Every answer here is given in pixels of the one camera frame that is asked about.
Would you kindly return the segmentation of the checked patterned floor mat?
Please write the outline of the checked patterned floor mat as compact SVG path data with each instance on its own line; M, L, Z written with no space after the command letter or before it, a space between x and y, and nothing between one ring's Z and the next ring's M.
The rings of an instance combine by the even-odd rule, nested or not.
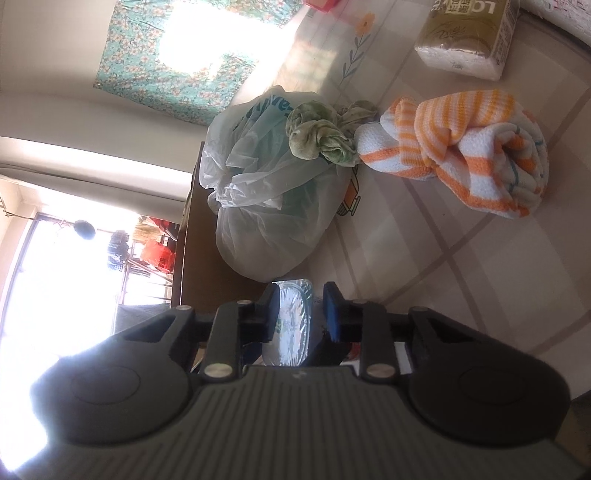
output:
M430 7L345 1L309 12L277 81L383 108L483 88L418 57ZM294 275L393 311L440 311L540 357L580 392L590 382L590 50L522 13L497 86L531 111L548 143L550 182L531 216L477 212L436 180L361 168L352 206Z

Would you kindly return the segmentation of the green crumpled cloth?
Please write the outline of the green crumpled cloth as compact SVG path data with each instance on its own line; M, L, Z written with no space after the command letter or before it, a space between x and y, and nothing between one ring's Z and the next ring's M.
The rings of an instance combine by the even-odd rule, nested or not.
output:
M356 152L356 130L377 117L377 106L366 100L353 102L339 110L317 100L304 102L287 116L290 152L301 160L322 157L341 167L356 167L360 162Z

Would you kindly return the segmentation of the teal floral curtain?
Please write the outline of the teal floral curtain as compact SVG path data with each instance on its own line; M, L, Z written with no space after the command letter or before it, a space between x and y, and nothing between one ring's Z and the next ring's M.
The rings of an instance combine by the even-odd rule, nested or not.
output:
M287 36L301 1L118 1L95 88L207 126Z

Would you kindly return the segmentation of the gold tissue paper pack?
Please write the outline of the gold tissue paper pack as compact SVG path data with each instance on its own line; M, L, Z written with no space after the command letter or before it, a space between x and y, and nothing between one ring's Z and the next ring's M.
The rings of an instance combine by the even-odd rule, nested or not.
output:
M429 67L498 81L508 58L519 10L518 1L436 1L415 51Z

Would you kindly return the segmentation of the red plastic crate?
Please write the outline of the red plastic crate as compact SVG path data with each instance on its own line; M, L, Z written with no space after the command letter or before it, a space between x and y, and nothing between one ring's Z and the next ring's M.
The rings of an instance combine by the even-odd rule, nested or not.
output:
M150 239L145 243L140 259L158 271L169 274L174 269L175 253L166 245Z

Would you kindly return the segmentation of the orange striped white towel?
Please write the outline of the orange striped white towel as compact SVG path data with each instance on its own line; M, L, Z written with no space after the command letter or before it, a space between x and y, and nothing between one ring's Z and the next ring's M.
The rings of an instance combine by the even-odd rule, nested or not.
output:
M501 90L397 99L355 133L363 164L411 180L438 179L467 207L509 219L542 201L547 143L534 116Z

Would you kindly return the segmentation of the red wet wipes pack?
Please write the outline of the red wet wipes pack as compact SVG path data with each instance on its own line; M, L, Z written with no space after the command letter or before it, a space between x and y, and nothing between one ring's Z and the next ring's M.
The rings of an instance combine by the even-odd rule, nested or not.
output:
M311 7L317 11L328 13L339 5L341 0L303 0L304 5Z

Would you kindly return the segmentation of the grey patterned cushion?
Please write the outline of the grey patterned cushion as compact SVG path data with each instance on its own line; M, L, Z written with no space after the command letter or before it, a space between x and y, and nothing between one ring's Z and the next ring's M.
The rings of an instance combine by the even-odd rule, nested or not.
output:
M169 303L154 305L119 305L117 308L114 333L134 327L150 318L166 312L170 308Z

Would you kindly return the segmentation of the clear tissue pack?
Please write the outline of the clear tissue pack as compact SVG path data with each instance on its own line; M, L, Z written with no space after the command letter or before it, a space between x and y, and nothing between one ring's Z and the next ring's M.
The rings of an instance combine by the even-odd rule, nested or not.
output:
M310 350L314 287L308 279L276 281L280 293L273 338L263 344L266 366L297 367L304 364Z

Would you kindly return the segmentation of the brown cardboard box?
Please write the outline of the brown cardboard box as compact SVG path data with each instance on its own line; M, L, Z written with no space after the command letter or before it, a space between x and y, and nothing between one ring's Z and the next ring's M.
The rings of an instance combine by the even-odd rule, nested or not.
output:
M243 277L228 266L216 245L217 216L207 203L208 191L199 183L199 168L193 170L190 191L183 210L176 245L173 273L172 310L177 315L171 325L171 358L189 368L200 346L193 345L191 311L214 315L228 302L257 301L266 286Z

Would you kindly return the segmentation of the white translucent plastic bag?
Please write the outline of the white translucent plastic bag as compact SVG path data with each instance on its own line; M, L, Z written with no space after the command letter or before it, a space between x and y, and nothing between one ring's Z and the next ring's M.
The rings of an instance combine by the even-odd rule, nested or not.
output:
M216 245L235 272L259 282L280 278L311 255L344 200L349 168L291 154L287 117L315 92L274 86L216 115L198 178L211 192Z

